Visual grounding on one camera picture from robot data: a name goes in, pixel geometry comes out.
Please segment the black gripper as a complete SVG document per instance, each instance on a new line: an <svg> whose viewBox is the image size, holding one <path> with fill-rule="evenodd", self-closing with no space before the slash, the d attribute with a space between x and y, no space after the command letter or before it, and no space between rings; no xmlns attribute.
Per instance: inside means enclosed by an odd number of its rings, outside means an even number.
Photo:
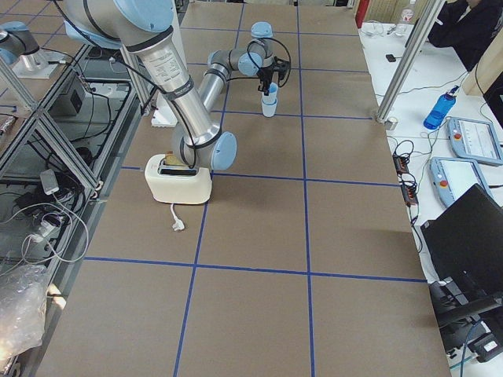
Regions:
<svg viewBox="0 0 503 377"><path fill-rule="evenodd" d="M273 63L264 68L260 68L257 76L259 77L258 91L263 95L270 94L270 85L273 82L274 74L277 74L277 85L283 87L288 82L291 73L291 61L274 57Z"/></svg>

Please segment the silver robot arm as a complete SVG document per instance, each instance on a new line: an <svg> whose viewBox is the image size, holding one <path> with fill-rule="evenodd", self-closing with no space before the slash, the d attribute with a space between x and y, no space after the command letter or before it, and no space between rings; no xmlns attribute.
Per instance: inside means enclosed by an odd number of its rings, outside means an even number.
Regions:
<svg viewBox="0 0 503 377"><path fill-rule="evenodd" d="M251 40L245 47L217 50L207 59L207 70L198 89L198 94L207 110L212 110L217 96L231 81L234 72L241 73L243 79L258 79L257 90L261 93L263 115L275 114L279 88L289 79L292 68L290 54L281 59L274 52L273 44L285 44L274 38L273 28L266 21L259 21L251 27Z"/></svg>
<svg viewBox="0 0 503 377"><path fill-rule="evenodd" d="M59 6L67 33L104 49L124 47L144 64L178 120L171 149L189 167L226 170L237 139L211 119L172 41L170 1L65 1Z"/></svg>

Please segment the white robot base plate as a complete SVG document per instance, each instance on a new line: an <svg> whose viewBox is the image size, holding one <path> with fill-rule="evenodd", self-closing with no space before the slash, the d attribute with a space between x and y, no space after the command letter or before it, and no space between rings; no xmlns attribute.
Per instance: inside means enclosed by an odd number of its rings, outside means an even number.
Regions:
<svg viewBox="0 0 503 377"><path fill-rule="evenodd" d="M174 115L171 107L162 95L156 99L156 109L152 116L152 126L154 127L175 127L178 119Z"/></svg>

